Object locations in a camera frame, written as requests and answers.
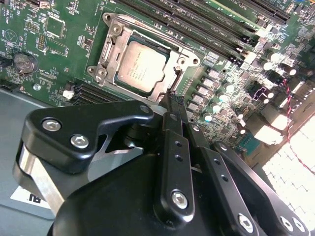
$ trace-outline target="black mechanical arm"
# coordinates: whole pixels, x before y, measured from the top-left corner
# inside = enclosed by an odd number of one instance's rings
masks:
[[[227,145],[189,123],[182,98],[36,110],[13,173],[56,215],[48,235],[308,236],[306,226]],[[142,155],[90,182],[96,153]]]

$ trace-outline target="mounting hole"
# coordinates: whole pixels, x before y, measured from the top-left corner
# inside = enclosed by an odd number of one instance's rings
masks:
[[[176,160],[178,160],[179,162],[183,161],[183,158],[180,155],[175,155]]]
[[[105,20],[110,21],[110,15],[105,15]]]
[[[178,142],[178,141],[176,141],[175,144],[176,144],[176,146],[178,146],[178,147],[180,147],[180,148],[183,146],[183,145],[182,145],[180,142]]]
[[[225,175],[221,175],[221,178],[225,181],[228,182],[228,178]]]
[[[103,70],[98,71],[99,75],[105,75],[105,72]]]
[[[221,162],[217,159],[214,159],[215,163],[217,163],[218,165],[221,165]]]

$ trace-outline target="motherboard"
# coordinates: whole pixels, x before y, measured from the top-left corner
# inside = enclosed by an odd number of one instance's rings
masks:
[[[312,0],[0,0],[0,88],[56,107],[174,91],[209,141],[251,155],[315,89],[314,15]]]

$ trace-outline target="cpu socket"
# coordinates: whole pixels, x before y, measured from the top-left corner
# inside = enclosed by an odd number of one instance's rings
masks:
[[[109,31],[97,66],[87,68],[102,87],[155,103],[176,90],[187,68],[201,64],[201,55],[156,28],[127,15],[102,18]]]

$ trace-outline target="cable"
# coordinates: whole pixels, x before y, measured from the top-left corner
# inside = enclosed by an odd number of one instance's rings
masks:
[[[290,133],[290,121],[291,121],[291,111],[292,111],[292,107],[291,107],[291,90],[289,87],[289,84],[287,83],[287,79],[283,80],[283,84],[286,88],[286,94],[287,94],[287,126],[286,126],[286,138],[287,138],[287,142],[290,146],[291,151],[293,152],[294,156],[297,158],[297,160],[303,165],[304,168],[306,168],[308,171],[310,171],[313,175],[315,175],[315,171],[312,171],[310,169],[310,167],[308,167],[306,164],[304,164],[304,162],[297,156],[297,154],[295,153],[295,151],[293,150],[292,144],[291,144],[291,133]]]

